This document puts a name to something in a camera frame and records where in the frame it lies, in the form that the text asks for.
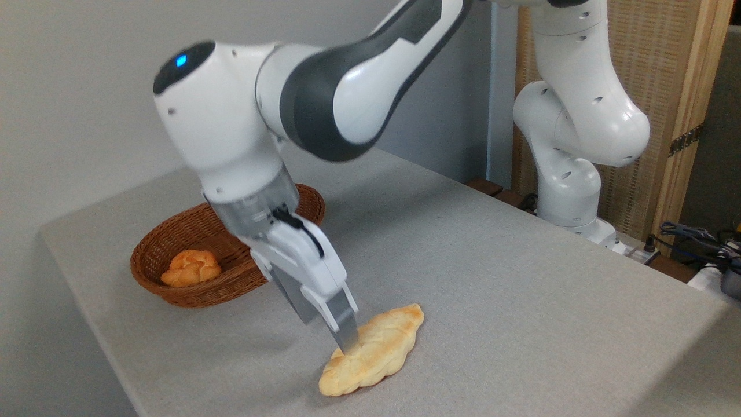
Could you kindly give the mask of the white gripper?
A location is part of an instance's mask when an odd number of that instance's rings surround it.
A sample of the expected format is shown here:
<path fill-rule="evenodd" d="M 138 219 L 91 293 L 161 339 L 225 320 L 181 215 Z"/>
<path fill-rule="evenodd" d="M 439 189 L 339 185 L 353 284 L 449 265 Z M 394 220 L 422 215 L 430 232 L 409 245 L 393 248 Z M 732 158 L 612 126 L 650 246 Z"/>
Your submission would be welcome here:
<path fill-rule="evenodd" d="M 359 342 L 359 312 L 347 272 L 318 225 L 304 217 L 268 217 L 249 237 L 252 258 L 304 324 L 320 314 L 343 354 Z"/>

